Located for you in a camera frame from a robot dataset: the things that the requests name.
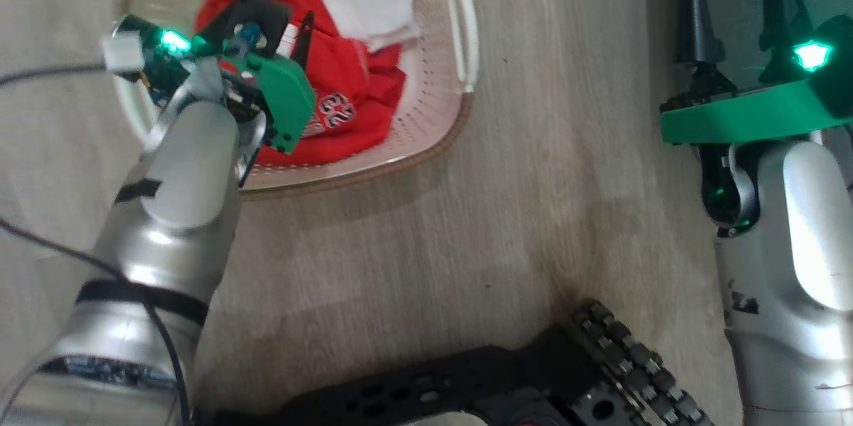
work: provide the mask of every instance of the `red cloth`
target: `red cloth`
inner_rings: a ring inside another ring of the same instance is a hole
[[[195,30],[204,28],[233,1],[207,0],[195,20]],[[382,143],[406,81],[406,74],[397,68],[400,47],[369,55],[360,41],[339,37],[323,0],[278,1],[292,7],[291,23],[296,26],[314,11],[307,76],[317,92],[317,106],[292,155],[264,147],[258,164],[326,164]]]

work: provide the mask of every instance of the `light wood floor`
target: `light wood floor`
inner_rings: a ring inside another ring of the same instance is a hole
[[[717,424],[740,422],[697,165],[659,139],[674,1],[476,3],[481,80],[447,155],[244,206],[198,356],[204,404],[261,413],[463,348],[518,347],[594,296]],[[0,0],[0,71],[97,58],[111,5]],[[0,214],[91,246],[137,150],[106,77],[4,89]],[[3,384],[51,340],[83,270],[8,237],[0,251]]]

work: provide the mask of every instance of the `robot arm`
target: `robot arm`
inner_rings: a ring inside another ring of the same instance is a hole
[[[853,205],[835,156],[781,141],[756,169],[760,216],[717,265],[747,426],[853,421]]]
[[[218,91],[198,95],[196,87],[180,101],[185,107],[174,101],[163,114],[162,134],[152,135],[128,174],[93,250],[149,287],[188,378],[240,211],[240,137],[215,73]],[[204,68],[194,75],[186,85],[203,79]],[[175,381],[143,306],[96,274],[60,337],[9,398],[4,424],[179,424]]]

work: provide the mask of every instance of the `black cable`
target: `black cable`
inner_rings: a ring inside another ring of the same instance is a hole
[[[104,65],[103,62],[82,65],[58,65],[57,67],[31,69],[28,71],[19,71],[18,73],[12,73],[0,77],[0,87],[12,85],[12,83],[18,83],[28,79],[36,79],[36,77],[58,76],[63,74],[76,73],[97,73],[98,71],[106,71],[106,65]],[[106,272],[106,274],[109,274],[110,276],[114,277],[116,281],[122,283],[125,287],[127,287],[128,290],[131,290],[136,293],[139,303],[143,305],[145,313],[149,315],[151,322],[155,326],[155,329],[157,329],[157,332],[163,339],[165,349],[169,354],[171,367],[175,370],[177,400],[179,401],[181,408],[181,423],[183,424],[183,426],[191,426],[192,421],[189,411],[189,396],[187,393],[187,383],[186,379],[183,377],[183,369],[181,368],[180,359],[177,356],[177,350],[175,348],[173,340],[171,340],[171,335],[169,334],[167,326],[165,326],[163,320],[161,319],[159,314],[157,314],[157,311],[151,305],[151,302],[147,298],[147,287],[143,284],[134,283],[124,274],[122,274],[122,272],[118,268],[110,265],[106,261],[95,258],[95,256],[92,256],[91,254],[72,249],[72,247],[67,247],[63,246],[62,244],[54,243],[54,241],[50,241],[46,238],[40,237],[34,232],[27,231],[24,228],[19,228],[18,226],[12,225],[12,223],[8,222],[6,219],[4,219],[4,217],[0,217],[0,229],[9,232],[9,234],[13,235],[14,237],[21,238],[25,241],[29,241],[30,243],[39,245],[41,247],[46,247],[47,249],[52,249],[55,252],[65,254],[66,256],[70,256],[74,259],[78,259],[82,262],[88,263],[94,266],[95,268],[98,268],[98,270]]]
[[[25,71],[18,71],[18,73],[6,74],[6,76],[0,77],[0,87],[12,85],[12,83],[19,83],[28,79],[36,79],[36,77],[61,76],[64,74],[98,73],[99,71],[106,70],[107,65],[105,65],[103,62],[82,65],[56,65],[55,67],[36,68]]]

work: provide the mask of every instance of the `laundry basket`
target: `laundry basket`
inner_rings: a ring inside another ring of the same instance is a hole
[[[192,36],[206,0],[118,0],[118,16],[134,13]],[[269,199],[330,189],[375,178],[440,155],[460,134],[472,106],[479,68],[477,19],[472,0],[415,0],[421,37],[403,47],[407,74],[403,98],[384,143],[328,165],[271,167],[258,164],[247,199]],[[131,127],[144,137],[156,118],[141,84],[117,81]]]

